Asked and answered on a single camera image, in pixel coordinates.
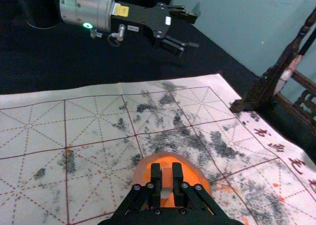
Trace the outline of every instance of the robotic arm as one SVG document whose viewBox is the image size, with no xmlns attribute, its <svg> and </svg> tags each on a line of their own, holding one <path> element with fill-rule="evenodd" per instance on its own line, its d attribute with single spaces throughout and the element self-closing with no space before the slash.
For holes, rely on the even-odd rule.
<svg viewBox="0 0 316 225">
<path fill-rule="evenodd" d="M 115 0 L 60 0 L 59 5 L 65 23 L 89 29 L 92 38 L 111 32 L 108 42 L 112 46 L 120 45 L 125 32 L 134 32 L 150 38 L 155 47 L 168 49 L 177 56 L 182 56 L 190 47 L 198 47 L 167 35 L 172 19 L 194 24 L 198 18 L 194 13 L 186 13 L 184 6 L 158 3 L 146 8 Z"/>
</svg>

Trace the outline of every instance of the red chinese character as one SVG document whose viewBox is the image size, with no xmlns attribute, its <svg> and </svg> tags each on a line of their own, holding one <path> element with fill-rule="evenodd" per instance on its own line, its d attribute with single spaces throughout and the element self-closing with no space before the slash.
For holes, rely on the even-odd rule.
<svg viewBox="0 0 316 225">
<path fill-rule="evenodd" d="M 269 134 L 269 135 L 271 135 L 270 133 L 268 133 L 268 132 L 267 132 L 267 130 L 262 130 L 262 129 L 259 129 L 259 130 L 254 129 L 254 130 L 256 131 L 256 133 L 255 133 L 255 134 L 258 134 L 258 135 L 260 135 L 261 137 L 264 137 L 264 136 L 265 136 L 265 134 Z"/>
<path fill-rule="evenodd" d="M 298 160 L 298 159 L 293 160 L 291 158 L 289 158 L 289 160 L 292 162 L 291 164 L 292 164 L 292 167 L 295 169 L 295 171 L 297 171 L 300 175 L 302 175 L 303 173 L 297 170 L 295 166 L 301 167 L 301 165 L 305 165 L 305 162 L 302 162 L 301 160 Z"/>
<path fill-rule="evenodd" d="M 310 187 L 312 188 L 314 193 L 316 193 L 316 180 L 308 180 L 308 182 L 310 183 Z"/>
<path fill-rule="evenodd" d="M 274 148 L 277 152 L 284 152 L 284 148 L 285 148 L 285 146 L 282 145 L 282 144 L 278 144 L 278 145 L 276 145 L 276 144 L 268 144 L 268 146 Z"/>
</svg>

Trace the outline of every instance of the orange object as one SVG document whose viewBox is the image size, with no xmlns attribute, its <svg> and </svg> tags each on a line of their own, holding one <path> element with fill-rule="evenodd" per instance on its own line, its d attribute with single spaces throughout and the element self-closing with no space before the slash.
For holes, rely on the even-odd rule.
<svg viewBox="0 0 316 225">
<path fill-rule="evenodd" d="M 150 181 L 151 164 L 159 163 L 162 170 L 162 188 L 173 188 L 172 163 L 179 162 L 182 165 L 183 181 L 191 186 L 195 184 L 203 185 L 204 189 L 210 194 L 210 185 L 204 177 L 202 171 L 186 158 L 175 153 L 156 153 L 143 158 L 136 166 L 134 173 L 134 184 L 146 185 Z M 173 193 L 168 198 L 162 198 L 160 201 L 161 207 L 175 207 Z"/>
</svg>

